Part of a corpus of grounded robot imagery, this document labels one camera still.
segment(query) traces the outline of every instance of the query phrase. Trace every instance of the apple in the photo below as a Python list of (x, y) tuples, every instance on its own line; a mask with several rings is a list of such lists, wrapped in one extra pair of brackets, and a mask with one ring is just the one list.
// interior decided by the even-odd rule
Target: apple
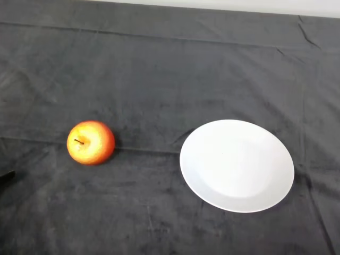
[(107, 160), (115, 148), (110, 128), (102, 122), (84, 121), (76, 125), (67, 138), (70, 156), (85, 165), (96, 165)]

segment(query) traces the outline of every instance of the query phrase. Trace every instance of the white plate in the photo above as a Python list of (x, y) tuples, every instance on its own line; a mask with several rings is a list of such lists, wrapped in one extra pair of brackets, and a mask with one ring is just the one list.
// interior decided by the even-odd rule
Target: white plate
[(267, 130), (244, 121), (220, 120), (193, 131), (180, 164), (188, 186), (204, 201), (238, 213), (279, 203), (294, 180), (286, 147)]

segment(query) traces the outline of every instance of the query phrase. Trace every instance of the black object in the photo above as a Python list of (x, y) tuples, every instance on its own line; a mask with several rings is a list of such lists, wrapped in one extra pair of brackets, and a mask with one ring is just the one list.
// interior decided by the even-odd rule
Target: black object
[(7, 174), (0, 176), (0, 185), (10, 181), (15, 177), (15, 171), (10, 171)]

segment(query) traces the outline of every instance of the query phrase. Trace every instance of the plate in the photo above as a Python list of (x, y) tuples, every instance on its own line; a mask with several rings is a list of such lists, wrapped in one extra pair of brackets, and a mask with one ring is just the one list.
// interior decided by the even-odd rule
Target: plate
[(201, 199), (238, 213), (276, 205), (294, 180), (286, 147), (245, 121), (220, 120), (197, 128), (182, 146), (180, 165), (186, 183)]

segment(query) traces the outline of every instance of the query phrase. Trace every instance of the white wall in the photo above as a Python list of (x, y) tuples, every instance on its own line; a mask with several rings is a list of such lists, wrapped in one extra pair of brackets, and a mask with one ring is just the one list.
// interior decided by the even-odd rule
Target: white wall
[(105, 0), (105, 1), (340, 18), (340, 0), (113, 0), (113, 1)]

